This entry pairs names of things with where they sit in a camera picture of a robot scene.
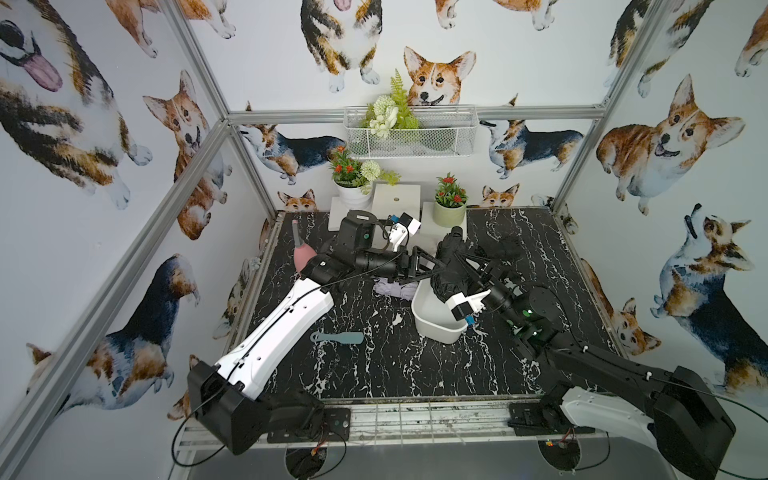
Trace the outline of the white plastic storage box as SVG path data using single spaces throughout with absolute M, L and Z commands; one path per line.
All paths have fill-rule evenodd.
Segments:
M 467 322 L 454 318 L 450 309 L 433 293 L 429 279 L 419 282 L 411 310 L 418 333 L 430 340 L 451 345 L 467 331 Z

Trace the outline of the green pot red flowers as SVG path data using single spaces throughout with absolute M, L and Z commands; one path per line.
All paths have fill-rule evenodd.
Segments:
M 467 193 L 452 173 L 438 177 L 434 195 L 433 220 L 441 227 L 460 226 L 465 218 Z

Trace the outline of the pink bulb squeeze bottle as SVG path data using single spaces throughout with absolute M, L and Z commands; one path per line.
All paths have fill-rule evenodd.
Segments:
M 291 227 L 294 241 L 293 263 L 296 272 L 301 273 L 309 261 L 317 256 L 317 252 L 305 242 L 304 237 L 300 234 L 299 224 L 296 219 L 292 221 Z

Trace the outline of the teal plastic scraper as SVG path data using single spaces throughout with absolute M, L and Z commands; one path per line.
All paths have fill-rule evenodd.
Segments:
M 310 340 L 313 343 L 321 342 L 335 342 L 342 345 L 359 345 L 364 341 L 364 334 L 362 332 L 342 332 L 342 333 L 324 333 L 313 332 L 310 335 Z

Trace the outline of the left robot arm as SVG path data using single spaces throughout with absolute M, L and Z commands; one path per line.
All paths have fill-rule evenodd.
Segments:
M 407 246 L 420 227 L 407 213 L 380 220 L 370 212 L 349 211 L 334 239 L 303 256 L 298 280 L 262 323 L 215 364 L 199 362 L 190 370 L 190 418 L 234 455 L 275 432 L 326 439 L 331 428 L 322 401 L 304 390 L 270 396 L 266 384 L 294 345 L 333 308 L 334 287 L 367 277 L 409 284 L 443 270 L 441 261 Z

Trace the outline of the white pot red flowers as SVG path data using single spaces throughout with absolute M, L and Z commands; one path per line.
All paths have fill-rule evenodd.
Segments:
M 350 210 L 367 210 L 372 203 L 375 183 L 394 186 L 401 175 L 386 169 L 375 160 L 361 161 L 351 156 L 345 146 L 331 150 L 332 180 L 339 190 L 342 203 Z

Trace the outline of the green fern white flowers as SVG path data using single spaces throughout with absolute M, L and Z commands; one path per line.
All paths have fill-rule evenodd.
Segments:
M 420 122 L 408 103 L 408 92 L 398 70 L 390 78 L 390 93 L 367 106 L 362 127 L 369 138 L 403 143 L 415 142 Z

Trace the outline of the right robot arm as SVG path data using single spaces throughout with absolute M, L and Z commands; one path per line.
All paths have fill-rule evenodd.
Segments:
M 694 371 L 646 366 L 583 343 L 555 322 L 560 301 L 546 287 L 515 293 L 497 258 L 476 255 L 454 227 L 438 243 L 435 295 L 458 320 L 483 312 L 499 315 L 514 329 L 512 345 L 524 358 L 583 378 L 600 388 L 590 394 L 561 382 L 555 408 L 574 426 L 630 438 L 661 454 L 691 479 L 714 479 L 736 435 L 736 425 L 715 393 Z

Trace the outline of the purple umbrella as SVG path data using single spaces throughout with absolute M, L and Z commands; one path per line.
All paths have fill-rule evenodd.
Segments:
M 412 301 L 416 295 L 418 282 L 401 283 L 385 278 L 378 278 L 374 282 L 373 291 L 380 296 Z

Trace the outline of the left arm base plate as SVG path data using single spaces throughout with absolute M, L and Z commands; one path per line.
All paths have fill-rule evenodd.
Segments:
M 348 440 L 351 414 L 349 408 L 289 407 L 274 412 L 266 431 L 267 442 L 319 443 L 321 440 Z

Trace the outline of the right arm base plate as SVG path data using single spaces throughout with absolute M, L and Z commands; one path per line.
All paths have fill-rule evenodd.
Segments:
M 559 408 L 541 402 L 513 402 L 508 405 L 508 412 L 510 418 L 507 425 L 518 436 L 596 432 L 591 427 L 575 426 Z

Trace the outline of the white marble display stand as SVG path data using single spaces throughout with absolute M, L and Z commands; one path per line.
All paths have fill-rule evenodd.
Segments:
M 363 210 L 385 220 L 390 215 L 407 213 L 421 222 L 418 232 L 408 245 L 418 246 L 429 254 L 437 252 L 438 243 L 450 232 L 451 227 L 436 222 L 436 204 L 422 200 L 422 187 L 417 184 L 389 185 L 375 183 L 368 194 L 359 188 L 339 187 L 339 194 L 332 199 L 328 230 L 337 232 L 341 220 L 351 210 Z

